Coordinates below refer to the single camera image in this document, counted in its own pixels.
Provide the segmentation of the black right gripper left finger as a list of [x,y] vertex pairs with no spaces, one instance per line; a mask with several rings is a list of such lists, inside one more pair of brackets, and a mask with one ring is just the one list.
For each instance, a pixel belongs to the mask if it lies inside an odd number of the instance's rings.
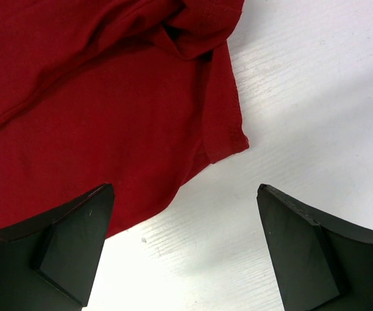
[[0,310],[87,306],[114,206],[103,184],[0,229]]

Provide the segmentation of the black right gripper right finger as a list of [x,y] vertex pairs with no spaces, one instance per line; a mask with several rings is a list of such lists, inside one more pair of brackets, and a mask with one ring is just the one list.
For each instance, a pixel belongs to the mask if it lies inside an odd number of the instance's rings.
[[373,230],[270,185],[257,204],[285,310],[373,310]]

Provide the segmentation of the dark red t shirt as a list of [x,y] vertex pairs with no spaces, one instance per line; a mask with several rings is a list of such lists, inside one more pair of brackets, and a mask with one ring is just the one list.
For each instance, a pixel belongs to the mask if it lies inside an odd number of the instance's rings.
[[0,1],[0,228],[101,185],[109,235],[246,150],[242,1]]

